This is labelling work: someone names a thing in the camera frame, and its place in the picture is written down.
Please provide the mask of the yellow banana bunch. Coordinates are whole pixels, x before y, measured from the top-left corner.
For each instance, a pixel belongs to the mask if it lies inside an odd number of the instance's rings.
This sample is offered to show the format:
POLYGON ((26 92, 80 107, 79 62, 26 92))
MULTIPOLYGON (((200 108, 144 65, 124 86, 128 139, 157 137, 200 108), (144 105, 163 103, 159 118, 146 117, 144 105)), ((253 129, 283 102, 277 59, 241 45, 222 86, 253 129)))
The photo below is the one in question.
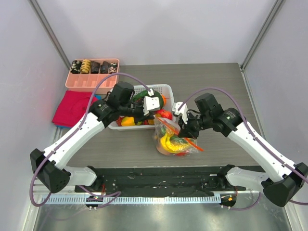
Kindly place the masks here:
POLYGON ((181 143, 172 143, 170 138, 174 135, 165 134, 163 137, 159 139, 159 143, 161 147, 169 153, 179 154, 186 152, 190 148, 189 143, 181 144, 181 143))

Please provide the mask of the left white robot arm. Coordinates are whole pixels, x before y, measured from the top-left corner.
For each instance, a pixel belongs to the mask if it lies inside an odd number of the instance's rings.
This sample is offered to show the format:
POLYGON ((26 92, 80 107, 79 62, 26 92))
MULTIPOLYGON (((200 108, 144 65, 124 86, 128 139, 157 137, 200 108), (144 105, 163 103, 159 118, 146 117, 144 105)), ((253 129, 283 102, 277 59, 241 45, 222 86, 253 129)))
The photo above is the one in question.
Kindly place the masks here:
POLYGON ((133 100, 134 92, 131 84, 117 83, 107 98, 92 103, 81 120, 57 142, 43 151, 35 149, 31 152, 34 176, 51 193, 76 185, 86 186, 92 192, 102 188, 102 179, 93 167, 69 167, 67 163, 86 142, 119 117, 132 117, 135 122, 153 118, 154 112, 161 107, 158 94, 149 89, 145 96, 133 100))

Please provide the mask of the clear zip top bag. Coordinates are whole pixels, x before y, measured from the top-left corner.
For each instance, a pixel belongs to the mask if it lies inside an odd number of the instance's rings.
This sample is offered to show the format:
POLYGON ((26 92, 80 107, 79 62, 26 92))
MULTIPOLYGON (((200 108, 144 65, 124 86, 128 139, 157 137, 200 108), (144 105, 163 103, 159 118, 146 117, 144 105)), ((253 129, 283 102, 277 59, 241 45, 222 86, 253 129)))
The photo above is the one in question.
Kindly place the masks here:
POLYGON ((204 150, 197 145, 197 141, 191 138, 180 138, 178 124, 167 118, 156 117, 154 119, 155 132, 153 140, 159 153, 173 156, 186 156, 204 150))

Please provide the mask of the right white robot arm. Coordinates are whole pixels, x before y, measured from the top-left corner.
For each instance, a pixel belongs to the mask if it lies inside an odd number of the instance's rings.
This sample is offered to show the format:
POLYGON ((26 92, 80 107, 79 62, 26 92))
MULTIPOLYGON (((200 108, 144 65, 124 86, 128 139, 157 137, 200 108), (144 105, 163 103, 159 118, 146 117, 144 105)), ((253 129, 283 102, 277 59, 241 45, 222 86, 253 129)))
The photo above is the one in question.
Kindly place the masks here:
POLYGON ((296 164, 264 140, 237 108, 224 110, 211 93, 194 100, 198 111, 192 115, 183 102, 173 104, 179 117, 179 137, 197 139, 201 130, 213 129, 242 147, 263 169, 263 172, 225 166, 217 178, 218 186, 228 190, 241 186, 258 191, 273 204, 284 207, 307 181, 308 166, 296 164))

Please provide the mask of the small green cucumber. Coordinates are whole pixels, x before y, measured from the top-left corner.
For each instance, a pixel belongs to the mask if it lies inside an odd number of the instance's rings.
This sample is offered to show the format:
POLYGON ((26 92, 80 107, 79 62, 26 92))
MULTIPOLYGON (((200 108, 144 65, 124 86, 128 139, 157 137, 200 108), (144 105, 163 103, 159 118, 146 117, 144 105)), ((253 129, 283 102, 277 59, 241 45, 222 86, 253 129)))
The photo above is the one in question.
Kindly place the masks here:
POLYGON ((170 138, 170 141, 172 143, 181 143, 181 144, 185 144, 188 143, 185 138, 179 138, 178 136, 174 135, 170 138))

